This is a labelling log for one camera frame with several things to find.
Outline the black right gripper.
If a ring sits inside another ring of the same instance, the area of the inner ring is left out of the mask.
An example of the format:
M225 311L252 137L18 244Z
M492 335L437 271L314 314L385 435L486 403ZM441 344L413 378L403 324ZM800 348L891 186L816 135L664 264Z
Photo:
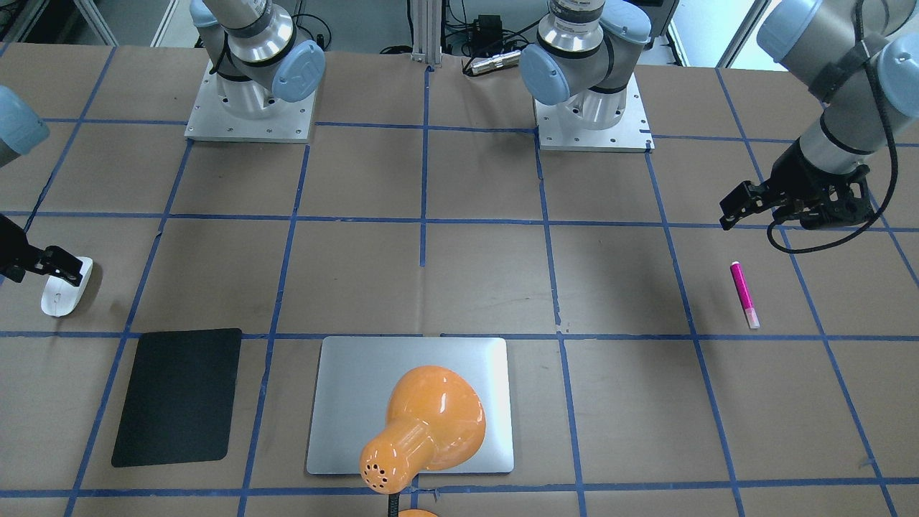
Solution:
M35 250L25 230L1 215L1 274L21 282L27 271L49 274L46 287L79 287L83 262L59 246Z

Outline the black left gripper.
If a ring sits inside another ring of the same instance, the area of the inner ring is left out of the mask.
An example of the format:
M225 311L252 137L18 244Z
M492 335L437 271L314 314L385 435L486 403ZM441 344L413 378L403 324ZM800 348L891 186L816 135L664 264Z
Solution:
M745 180L722 198L719 219L724 231L739 220L770 210L770 227L797 225L806 230L864 225L876 216L870 202L866 164L844 167L841 174L814 166L795 140L773 164L767 181Z

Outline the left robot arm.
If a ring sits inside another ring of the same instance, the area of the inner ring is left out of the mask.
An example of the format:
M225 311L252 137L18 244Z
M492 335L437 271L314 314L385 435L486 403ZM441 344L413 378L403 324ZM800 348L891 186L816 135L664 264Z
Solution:
M807 230L877 218L870 157L917 120L915 1L755 1L721 56L732 65L751 35L824 105L820 118L775 161L767 180L742 181L721 201L721 226L771 210ZM520 55L542 137L558 149L600 150L601 136L636 116L633 72L650 44L644 3L552 1Z

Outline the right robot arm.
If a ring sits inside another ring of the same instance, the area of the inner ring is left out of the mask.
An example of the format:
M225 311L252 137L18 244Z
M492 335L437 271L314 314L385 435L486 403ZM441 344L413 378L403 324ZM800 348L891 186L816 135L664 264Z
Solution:
M190 16L209 53L184 137L210 143L306 143L316 91L324 78L324 49L300 30L295 16L273 1L190 1ZM2 167L25 156L50 134L14 91L2 86ZM73 287L88 277L90 259L59 246L36 248L2 215L2 276L26 272Z

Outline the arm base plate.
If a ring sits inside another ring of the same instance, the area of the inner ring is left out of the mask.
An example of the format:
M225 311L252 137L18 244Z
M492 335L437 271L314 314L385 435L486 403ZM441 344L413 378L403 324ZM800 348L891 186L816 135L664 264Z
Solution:
M544 150L646 153L656 147L635 75L614 94L586 90L557 105L533 105Z
M317 94L290 103L253 81L204 73L184 135L213 143L306 144Z

